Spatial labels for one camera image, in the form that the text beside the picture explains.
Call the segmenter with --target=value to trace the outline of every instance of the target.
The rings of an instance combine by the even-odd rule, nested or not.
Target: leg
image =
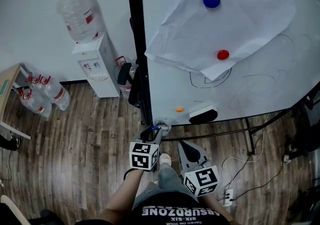
[[[16,151],[18,148],[17,143],[13,138],[11,138],[11,140],[7,140],[1,135],[0,135],[0,147],[9,151]]]
[[[168,154],[162,154],[160,157],[160,171],[158,174],[159,188],[166,191],[176,191],[176,192],[184,193],[193,197],[195,200],[197,200],[197,198],[181,182],[181,179],[179,178],[178,174],[170,165],[171,165],[170,156]]]

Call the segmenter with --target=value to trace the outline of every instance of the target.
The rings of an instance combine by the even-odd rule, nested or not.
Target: white paper sheet
[[[292,0],[177,0],[145,55],[214,80],[282,32],[295,15]],[[229,58],[219,60],[220,50]]]

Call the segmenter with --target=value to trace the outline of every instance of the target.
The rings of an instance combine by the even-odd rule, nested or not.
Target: person
[[[144,171],[133,170],[98,217],[76,225],[239,225],[212,194],[197,199],[171,167],[168,154],[159,162],[158,185],[150,182],[136,198]]]
[[[16,151],[19,148],[20,139],[17,137],[11,136],[11,140],[7,140],[2,135],[0,135],[0,147],[9,151]]]

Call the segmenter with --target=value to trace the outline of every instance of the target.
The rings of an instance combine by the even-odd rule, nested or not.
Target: water bottle
[[[45,77],[39,73],[29,73],[28,82],[30,87],[56,104],[58,108],[65,111],[70,104],[68,91],[51,76]]]
[[[34,113],[40,114],[45,117],[46,120],[49,119],[52,104],[43,98],[39,93],[33,91],[31,88],[19,91],[21,103]]]
[[[44,93],[55,103],[58,108],[65,111],[70,104],[70,95],[68,91],[54,78],[49,78],[44,85]]]
[[[93,7],[94,0],[59,0],[56,5],[69,35],[78,43],[88,43],[97,35],[99,16]]]

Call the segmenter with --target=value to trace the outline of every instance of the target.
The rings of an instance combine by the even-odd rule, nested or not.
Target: jeans
[[[17,143],[14,139],[7,140],[6,138],[2,137],[1,135],[0,135],[0,147],[4,148],[6,150],[9,150],[9,151],[16,151],[18,148]]]
[[[153,182],[149,182],[144,191],[135,198],[133,208],[136,208],[142,202],[156,194],[167,192],[180,192],[187,194],[198,201],[197,198],[186,188],[186,186],[182,184],[176,171],[167,163],[164,163],[161,165],[158,174],[158,185],[154,184]]]

